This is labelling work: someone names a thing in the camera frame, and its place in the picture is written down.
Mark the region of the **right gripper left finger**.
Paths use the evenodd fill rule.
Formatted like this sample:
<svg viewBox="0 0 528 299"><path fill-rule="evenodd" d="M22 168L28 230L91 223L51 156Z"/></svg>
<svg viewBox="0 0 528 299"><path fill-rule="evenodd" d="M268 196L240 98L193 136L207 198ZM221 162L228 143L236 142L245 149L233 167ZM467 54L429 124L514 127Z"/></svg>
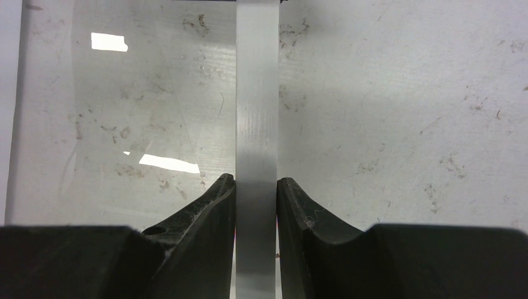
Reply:
<svg viewBox="0 0 528 299"><path fill-rule="evenodd" d="M142 232L128 226L4 226L2 298L228 298L235 180Z"/></svg>

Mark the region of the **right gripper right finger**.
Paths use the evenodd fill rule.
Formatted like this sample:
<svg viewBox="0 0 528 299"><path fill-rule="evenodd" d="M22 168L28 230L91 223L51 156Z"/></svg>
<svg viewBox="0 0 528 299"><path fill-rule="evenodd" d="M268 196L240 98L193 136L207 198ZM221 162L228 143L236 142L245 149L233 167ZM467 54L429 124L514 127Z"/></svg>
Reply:
<svg viewBox="0 0 528 299"><path fill-rule="evenodd" d="M359 230L277 183L283 298L526 298L527 235L498 227Z"/></svg>

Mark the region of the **clear acrylic sheet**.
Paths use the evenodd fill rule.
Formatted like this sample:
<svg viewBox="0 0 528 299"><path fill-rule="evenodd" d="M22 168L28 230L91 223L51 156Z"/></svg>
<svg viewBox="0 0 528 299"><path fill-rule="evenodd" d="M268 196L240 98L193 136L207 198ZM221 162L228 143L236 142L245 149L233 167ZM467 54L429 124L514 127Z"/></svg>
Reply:
<svg viewBox="0 0 528 299"><path fill-rule="evenodd" d="M24 1L9 225L144 229L235 171L233 2Z"/></svg>

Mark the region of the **white wooden picture frame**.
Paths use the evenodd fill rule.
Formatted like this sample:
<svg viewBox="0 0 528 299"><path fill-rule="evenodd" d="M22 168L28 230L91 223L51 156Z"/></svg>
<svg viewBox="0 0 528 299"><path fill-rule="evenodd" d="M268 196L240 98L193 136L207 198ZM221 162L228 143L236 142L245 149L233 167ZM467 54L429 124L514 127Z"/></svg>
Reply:
<svg viewBox="0 0 528 299"><path fill-rule="evenodd" d="M274 298L280 2L236 8L235 296Z"/></svg>

